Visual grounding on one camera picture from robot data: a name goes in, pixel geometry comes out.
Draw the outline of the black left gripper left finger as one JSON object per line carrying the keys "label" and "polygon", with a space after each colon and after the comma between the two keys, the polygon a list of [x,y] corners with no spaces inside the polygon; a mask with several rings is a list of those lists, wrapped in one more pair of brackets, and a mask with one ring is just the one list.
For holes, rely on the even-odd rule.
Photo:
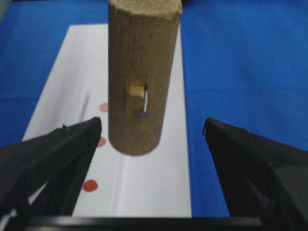
{"label": "black left gripper left finger", "polygon": [[94,117],[0,150],[0,228],[15,213],[22,223],[36,216],[71,216],[101,138]]}

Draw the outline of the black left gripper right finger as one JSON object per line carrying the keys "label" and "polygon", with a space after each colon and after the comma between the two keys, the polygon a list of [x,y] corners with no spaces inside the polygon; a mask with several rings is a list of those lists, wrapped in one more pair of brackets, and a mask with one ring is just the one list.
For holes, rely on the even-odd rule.
{"label": "black left gripper right finger", "polygon": [[308,153],[213,118],[204,125],[230,221],[243,230],[308,228]]}

